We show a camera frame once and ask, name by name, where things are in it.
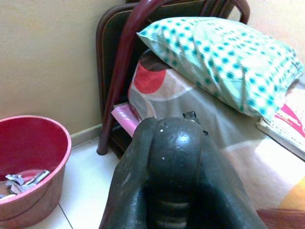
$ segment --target floor tile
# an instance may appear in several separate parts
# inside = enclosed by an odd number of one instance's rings
[[[54,211],[47,218],[26,229],[71,229],[71,226],[65,218],[61,208],[57,205]]]
[[[60,205],[73,229],[98,228],[115,166],[113,152],[96,153],[98,140],[73,149],[69,158]]]

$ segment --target beige wall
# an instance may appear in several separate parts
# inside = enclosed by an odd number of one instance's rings
[[[248,0],[249,24],[305,62],[304,0]],[[71,134],[101,122],[95,63],[100,16],[124,0],[1,0],[0,118],[35,114]]]

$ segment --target mattress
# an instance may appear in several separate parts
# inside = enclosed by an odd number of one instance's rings
[[[236,169],[266,225],[304,228],[305,162],[260,131],[257,118],[227,106],[151,51],[138,62],[128,98],[134,128],[147,117],[182,117],[182,113],[195,111],[202,128]]]

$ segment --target green polka dot pillowcase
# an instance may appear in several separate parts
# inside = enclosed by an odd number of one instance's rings
[[[138,33],[163,61],[229,106],[270,119],[303,65],[286,44],[220,18],[167,18]]]

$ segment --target wall baseboard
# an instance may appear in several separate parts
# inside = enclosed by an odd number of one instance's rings
[[[82,145],[86,142],[89,142],[97,137],[100,136],[102,130],[102,125],[96,125],[89,129],[82,130],[80,132],[77,132],[75,134],[71,135],[72,139],[72,148],[75,148],[76,146]]]

